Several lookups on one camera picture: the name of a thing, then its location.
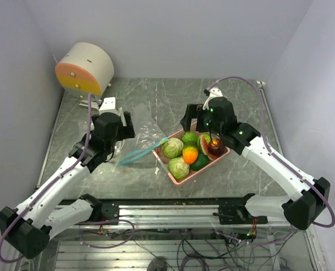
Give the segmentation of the watermelon slice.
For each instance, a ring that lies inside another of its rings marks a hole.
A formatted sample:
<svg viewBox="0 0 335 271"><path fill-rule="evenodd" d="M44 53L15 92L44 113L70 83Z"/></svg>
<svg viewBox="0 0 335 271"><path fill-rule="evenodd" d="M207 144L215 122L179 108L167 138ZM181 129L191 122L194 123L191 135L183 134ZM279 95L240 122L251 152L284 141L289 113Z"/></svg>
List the watermelon slice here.
<svg viewBox="0 0 335 271"><path fill-rule="evenodd" d="M208 134L200 134L198 136L198 147L201 154L204 154L208 157L210 161L218 159L218 156L212 154L208 150L208 144L211 142L211 138Z"/></svg>

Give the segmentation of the dark red apple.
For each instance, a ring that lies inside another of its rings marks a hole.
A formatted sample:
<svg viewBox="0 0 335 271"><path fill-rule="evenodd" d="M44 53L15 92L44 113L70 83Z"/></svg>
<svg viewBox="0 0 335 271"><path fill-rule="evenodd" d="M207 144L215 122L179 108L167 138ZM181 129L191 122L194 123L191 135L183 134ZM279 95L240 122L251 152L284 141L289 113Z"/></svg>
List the dark red apple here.
<svg viewBox="0 0 335 271"><path fill-rule="evenodd" d="M218 138L213 138L208 144L208 153L213 156L220 157L226 151L222 141Z"/></svg>

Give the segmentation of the orange mango fruit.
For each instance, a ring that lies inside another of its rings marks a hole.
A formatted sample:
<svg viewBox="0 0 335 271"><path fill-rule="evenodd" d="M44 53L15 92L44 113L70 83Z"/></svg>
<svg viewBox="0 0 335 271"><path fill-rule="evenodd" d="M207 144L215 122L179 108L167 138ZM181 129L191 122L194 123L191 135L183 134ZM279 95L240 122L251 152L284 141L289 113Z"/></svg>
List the orange mango fruit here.
<svg viewBox="0 0 335 271"><path fill-rule="evenodd" d="M185 144L182 149L182 158L187 164L193 164L199 155L199 151L194 144Z"/></svg>

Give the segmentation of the dark green avocado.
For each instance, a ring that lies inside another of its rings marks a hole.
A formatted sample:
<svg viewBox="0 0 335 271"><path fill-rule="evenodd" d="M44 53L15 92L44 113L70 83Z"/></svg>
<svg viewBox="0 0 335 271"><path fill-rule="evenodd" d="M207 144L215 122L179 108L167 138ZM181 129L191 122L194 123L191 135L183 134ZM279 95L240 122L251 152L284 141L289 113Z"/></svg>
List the dark green avocado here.
<svg viewBox="0 0 335 271"><path fill-rule="evenodd" d="M198 154L196 161L190 164L190 170L197 172L204 168L209 163L209 161L210 160L207 155Z"/></svg>

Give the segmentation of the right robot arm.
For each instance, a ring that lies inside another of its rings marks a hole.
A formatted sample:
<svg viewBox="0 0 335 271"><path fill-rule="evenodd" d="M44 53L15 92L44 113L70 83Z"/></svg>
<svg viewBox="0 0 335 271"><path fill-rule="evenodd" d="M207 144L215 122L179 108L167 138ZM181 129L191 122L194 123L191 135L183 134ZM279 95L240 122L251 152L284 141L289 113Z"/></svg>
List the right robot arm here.
<svg viewBox="0 0 335 271"><path fill-rule="evenodd" d="M216 135L225 147L259 166L286 192L286 196L250 196L235 210L239 222L245 224L254 217L271 216L284 218L295 228L306 230L328 207L330 182L298 169L274 150L261 132L239 122L232 103L225 97L208 98L204 104L188 104L180 121L184 131L190 129L192 119L197 119L197 131Z"/></svg>

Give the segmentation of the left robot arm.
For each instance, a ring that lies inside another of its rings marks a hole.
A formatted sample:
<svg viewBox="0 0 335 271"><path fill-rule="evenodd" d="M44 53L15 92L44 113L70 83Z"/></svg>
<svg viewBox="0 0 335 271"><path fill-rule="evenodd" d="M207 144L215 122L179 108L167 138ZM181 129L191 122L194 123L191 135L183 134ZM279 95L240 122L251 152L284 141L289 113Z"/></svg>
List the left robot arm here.
<svg viewBox="0 0 335 271"><path fill-rule="evenodd" d="M4 207L0 211L1 241L7 241L22 257L32 259L72 225L103 225L102 202L89 194L59 210L56 206L74 184L113 157L118 141L134 136L128 111L89 116L87 133L59 169L17 207Z"/></svg>

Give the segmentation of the blue zipper clear bag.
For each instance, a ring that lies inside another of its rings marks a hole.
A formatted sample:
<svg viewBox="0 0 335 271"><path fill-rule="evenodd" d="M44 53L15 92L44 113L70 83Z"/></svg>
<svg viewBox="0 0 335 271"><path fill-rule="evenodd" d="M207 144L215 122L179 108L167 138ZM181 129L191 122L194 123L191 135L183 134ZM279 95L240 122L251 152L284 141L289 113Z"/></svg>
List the blue zipper clear bag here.
<svg viewBox="0 0 335 271"><path fill-rule="evenodd" d="M118 162L120 166L144 157L168 139L145 104L135 106L131 117L135 137L124 141Z"/></svg>

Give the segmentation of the light green round fruit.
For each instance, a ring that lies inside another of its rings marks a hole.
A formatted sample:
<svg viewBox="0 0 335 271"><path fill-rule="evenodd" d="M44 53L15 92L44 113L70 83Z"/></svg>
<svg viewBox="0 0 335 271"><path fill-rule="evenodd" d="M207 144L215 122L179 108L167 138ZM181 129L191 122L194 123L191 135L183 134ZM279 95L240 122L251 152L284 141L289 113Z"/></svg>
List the light green round fruit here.
<svg viewBox="0 0 335 271"><path fill-rule="evenodd" d="M195 132L185 132L181 137L181 141L184 144L196 144L198 141L198 136Z"/></svg>

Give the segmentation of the pink plastic basket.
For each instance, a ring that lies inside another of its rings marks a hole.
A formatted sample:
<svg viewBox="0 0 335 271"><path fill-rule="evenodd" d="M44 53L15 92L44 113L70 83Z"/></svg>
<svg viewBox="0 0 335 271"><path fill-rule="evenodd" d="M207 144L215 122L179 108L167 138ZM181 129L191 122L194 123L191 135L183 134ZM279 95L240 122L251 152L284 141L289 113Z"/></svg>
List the pink plastic basket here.
<svg viewBox="0 0 335 271"><path fill-rule="evenodd" d="M230 153L219 139L197 131L197 123L190 130L179 130L153 149L158 162L175 185L182 185L212 167Z"/></svg>

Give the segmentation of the pale cabbage upper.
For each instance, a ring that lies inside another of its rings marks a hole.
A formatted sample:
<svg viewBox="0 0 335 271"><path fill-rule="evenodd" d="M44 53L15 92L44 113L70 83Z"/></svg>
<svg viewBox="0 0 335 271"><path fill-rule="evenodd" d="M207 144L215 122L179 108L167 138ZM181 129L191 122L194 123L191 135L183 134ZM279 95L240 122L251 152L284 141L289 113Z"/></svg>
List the pale cabbage upper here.
<svg viewBox="0 0 335 271"><path fill-rule="evenodd" d="M162 145L163 155L168 159L182 155L183 142L178 138L170 138Z"/></svg>

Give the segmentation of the pale cabbage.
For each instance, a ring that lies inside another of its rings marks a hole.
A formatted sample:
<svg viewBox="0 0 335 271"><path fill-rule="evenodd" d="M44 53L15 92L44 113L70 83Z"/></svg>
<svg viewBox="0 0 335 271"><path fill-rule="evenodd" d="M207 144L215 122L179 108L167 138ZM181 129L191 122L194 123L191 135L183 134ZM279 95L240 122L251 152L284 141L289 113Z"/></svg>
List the pale cabbage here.
<svg viewBox="0 0 335 271"><path fill-rule="evenodd" d="M184 179L190 172L190 166L182 157L173 158L168 163L168 170L177 180Z"/></svg>
<svg viewBox="0 0 335 271"><path fill-rule="evenodd" d="M182 155L183 142L178 138L170 138L162 145L163 155L168 159Z"/></svg>

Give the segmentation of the pale cabbage lower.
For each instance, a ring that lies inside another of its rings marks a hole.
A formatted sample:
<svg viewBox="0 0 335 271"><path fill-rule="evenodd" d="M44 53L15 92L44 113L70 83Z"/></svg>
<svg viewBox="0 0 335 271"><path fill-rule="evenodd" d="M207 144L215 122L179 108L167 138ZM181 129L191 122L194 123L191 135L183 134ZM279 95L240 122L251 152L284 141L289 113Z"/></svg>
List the pale cabbage lower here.
<svg viewBox="0 0 335 271"><path fill-rule="evenodd" d="M168 170L177 180L184 179L190 172L190 166L182 157L173 158L168 163Z"/></svg>

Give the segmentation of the white corner clip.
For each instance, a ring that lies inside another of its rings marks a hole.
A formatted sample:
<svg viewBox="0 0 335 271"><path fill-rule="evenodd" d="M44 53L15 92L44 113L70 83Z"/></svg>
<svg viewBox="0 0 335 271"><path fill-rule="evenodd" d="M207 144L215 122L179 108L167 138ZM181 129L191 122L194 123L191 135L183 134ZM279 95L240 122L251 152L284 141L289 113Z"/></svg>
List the white corner clip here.
<svg viewBox="0 0 335 271"><path fill-rule="evenodd" d="M259 86L260 88L262 88L262 89L264 89L264 88L266 87L266 83L263 82L263 81L259 81L259 80L257 80L256 83L257 83L258 86Z"/></svg>

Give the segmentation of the round drawer cabinet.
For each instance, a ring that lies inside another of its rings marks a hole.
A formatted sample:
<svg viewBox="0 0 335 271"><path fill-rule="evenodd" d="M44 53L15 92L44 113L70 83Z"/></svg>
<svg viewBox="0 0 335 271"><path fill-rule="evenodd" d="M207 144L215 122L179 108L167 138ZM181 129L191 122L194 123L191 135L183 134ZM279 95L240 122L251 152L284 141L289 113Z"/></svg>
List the round drawer cabinet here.
<svg viewBox="0 0 335 271"><path fill-rule="evenodd" d="M70 94L87 99L92 93L102 97L114 76L110 56L100 47L78 42L55 66L55 74L62 87Z"/></svg>

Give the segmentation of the white bracket block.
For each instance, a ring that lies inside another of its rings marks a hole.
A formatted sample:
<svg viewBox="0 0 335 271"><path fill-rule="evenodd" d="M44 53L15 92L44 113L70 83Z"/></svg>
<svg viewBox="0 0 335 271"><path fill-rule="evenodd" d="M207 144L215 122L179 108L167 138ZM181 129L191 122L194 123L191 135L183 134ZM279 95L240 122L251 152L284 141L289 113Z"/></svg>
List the white bracket block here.
<svg viewBox="0 0 335 271"><path fill-rule="evenodd" d="M93 100L89 103L88 100L83 99L83 100L80 101L79 107L88 109L89 104L90 104L92 110L98 111L101 104L102 104L102 101L101 100L97 100L97 101Z"/></svg>

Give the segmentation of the aluminium rail frame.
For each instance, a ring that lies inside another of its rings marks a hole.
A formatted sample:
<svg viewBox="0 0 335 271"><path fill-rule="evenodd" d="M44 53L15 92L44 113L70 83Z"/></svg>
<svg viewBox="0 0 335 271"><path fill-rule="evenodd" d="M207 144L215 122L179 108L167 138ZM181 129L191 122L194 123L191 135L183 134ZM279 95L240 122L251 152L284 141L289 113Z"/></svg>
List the aluminium rail frame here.
<svg viewBox="0 0 335 271"><path fill-rule="evenodd" d="M112 225L74 226L17 270L328 270L313 227L240 219L236 198L107 200Z"/></svg>

